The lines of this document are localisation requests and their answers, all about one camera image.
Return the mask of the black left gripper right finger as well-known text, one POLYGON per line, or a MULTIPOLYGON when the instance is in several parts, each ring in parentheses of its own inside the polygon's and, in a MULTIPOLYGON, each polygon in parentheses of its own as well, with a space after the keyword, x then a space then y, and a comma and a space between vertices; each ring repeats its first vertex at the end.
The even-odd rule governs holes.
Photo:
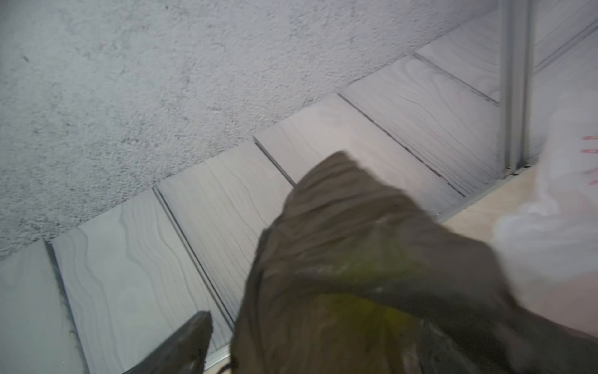
POLYGON ((495 373, 495 367, 468 357, 448 335, 425 320, 420 323, 417 357, 424 374, 495 373))

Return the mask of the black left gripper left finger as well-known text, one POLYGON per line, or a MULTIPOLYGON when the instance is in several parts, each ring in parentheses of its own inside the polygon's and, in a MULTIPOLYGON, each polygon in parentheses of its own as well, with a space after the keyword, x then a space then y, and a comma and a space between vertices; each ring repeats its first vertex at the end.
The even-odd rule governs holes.
POLYGON ((125 374, 203 373, 213 333, 209 311, 199 311, 125 374))

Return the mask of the black plastic bag knotted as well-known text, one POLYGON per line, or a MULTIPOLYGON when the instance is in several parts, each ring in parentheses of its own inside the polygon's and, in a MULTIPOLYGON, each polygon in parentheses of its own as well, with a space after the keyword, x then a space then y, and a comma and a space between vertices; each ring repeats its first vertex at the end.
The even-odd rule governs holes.
POLYGON ((233 373, 423 373, 413 341, 342 331, 324 295, 428 321, 495 373, 595 373, 597 339, 524 308, 497 253, 436 222, 339 151, 260 236, 230 343, 233 373))

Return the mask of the pink white striped bag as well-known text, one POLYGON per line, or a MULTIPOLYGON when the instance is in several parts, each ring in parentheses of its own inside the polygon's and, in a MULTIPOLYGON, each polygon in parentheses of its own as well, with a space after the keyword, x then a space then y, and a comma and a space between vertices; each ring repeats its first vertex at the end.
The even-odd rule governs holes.
POLYGON ((570 91, 549 118, 534 192, 491 244, 524 307, 597 335, 597 92, 570 91))

